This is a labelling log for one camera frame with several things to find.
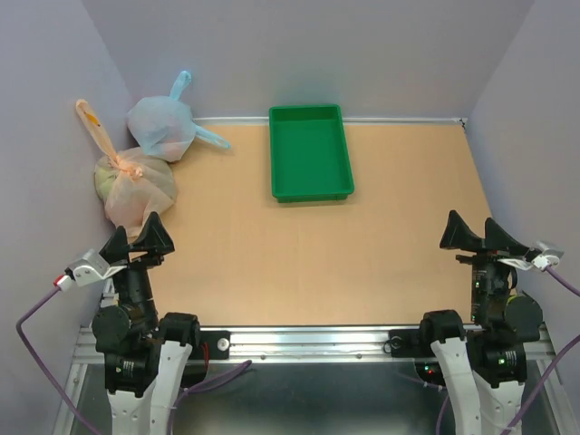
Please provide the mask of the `orange plastic bag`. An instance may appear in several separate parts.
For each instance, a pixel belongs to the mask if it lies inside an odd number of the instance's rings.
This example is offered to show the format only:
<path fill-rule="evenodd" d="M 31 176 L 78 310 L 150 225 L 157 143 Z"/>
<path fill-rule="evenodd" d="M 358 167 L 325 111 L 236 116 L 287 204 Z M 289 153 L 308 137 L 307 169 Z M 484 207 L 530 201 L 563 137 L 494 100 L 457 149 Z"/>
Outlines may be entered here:
<path fill-rule="evenodd" d="M 162 214 L 177 199 L 177 186 L 169 164 L 144 154 L 141 148 L 117 151 L 91 105 L 80 99 L 75 110 L 103 156 L 94 168 L 94 186 L 106 218 L 136 237 L 149 214 Z"/>

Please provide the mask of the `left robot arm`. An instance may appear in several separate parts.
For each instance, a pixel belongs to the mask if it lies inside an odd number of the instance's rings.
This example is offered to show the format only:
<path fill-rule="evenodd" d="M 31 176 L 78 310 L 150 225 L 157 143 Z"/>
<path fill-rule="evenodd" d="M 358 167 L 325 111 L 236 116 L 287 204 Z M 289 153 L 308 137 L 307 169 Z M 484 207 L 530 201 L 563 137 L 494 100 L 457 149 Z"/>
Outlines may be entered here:
<path fill-rule="evenodd" d="M 133 241 L 118 227 L 100 252 L 118 269 L 111 277 L 115 302 L 92 320 L 115 434 L 170 434 L 187 360 L 201 348 L 198 317 L 159 316 L 153 299 L 149 271 L 174 250 L 159 214 L 152 212 Z"/>

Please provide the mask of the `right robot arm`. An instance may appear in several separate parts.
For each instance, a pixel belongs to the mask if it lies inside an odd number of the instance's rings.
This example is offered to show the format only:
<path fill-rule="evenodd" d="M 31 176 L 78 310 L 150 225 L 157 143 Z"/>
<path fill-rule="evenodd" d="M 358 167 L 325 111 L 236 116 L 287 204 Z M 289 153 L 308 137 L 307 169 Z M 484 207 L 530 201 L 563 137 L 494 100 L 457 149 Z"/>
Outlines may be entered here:
<path fill-rule="evenodd" d="M 477 236 L 459 212 L 449 213 L 440 248 L 458 250 L 471 268 L 467 331 L 454 310 L 426 313 L 418 346 L 433 353 L 441 368 L 458 434 L 519 434 L 527 381 L 525 343 L 540 338 L 543 311 L 529 295 L 517 295 L 518 270 L 531 266 L 540 250 L 525 246 L 493 218 Z"/>

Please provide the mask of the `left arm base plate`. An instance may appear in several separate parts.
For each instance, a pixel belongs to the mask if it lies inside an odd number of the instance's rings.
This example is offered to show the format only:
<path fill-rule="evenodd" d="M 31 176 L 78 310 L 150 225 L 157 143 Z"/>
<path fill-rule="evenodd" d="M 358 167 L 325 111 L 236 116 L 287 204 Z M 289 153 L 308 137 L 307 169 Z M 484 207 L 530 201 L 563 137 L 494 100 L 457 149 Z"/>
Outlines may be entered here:
<path fill-rule="evenodd" d="M 189 360 L 202 361 L 225 361 L 229 359 L 231 346 L 231 332 L 225 329 L 202 329 L 199 346 L 196 347 Z"/>

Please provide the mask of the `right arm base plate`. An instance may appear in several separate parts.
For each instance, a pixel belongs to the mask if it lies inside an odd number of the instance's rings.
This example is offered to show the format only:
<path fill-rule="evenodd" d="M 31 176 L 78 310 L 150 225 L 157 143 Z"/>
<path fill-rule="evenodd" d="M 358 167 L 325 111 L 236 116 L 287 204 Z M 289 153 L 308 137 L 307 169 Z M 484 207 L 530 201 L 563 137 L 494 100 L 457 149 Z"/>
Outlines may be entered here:
<path fill-rule="evenodd" d="M 383 350 L 393 358 L 421 358 L 430 356 L 420 331 L 413 328 L 390 330 Z"/>

